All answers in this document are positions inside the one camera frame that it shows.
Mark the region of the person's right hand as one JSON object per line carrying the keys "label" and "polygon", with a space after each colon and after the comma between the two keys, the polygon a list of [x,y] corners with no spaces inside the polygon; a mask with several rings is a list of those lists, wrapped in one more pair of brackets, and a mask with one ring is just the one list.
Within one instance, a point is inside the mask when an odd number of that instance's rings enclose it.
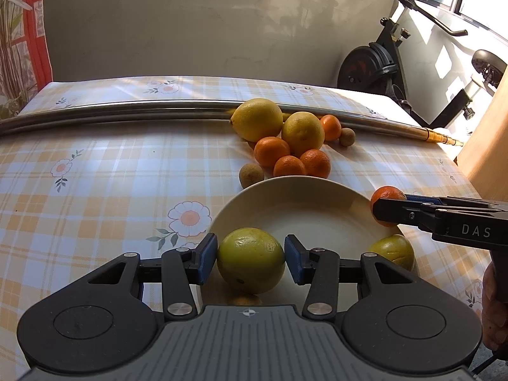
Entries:
{"label": "person's right hand", "polygon": [[482,281],[481,322],[483,343],[494,352],[507,344],[507,305],[497,300],[496,291],[494,267],[490,262]]}

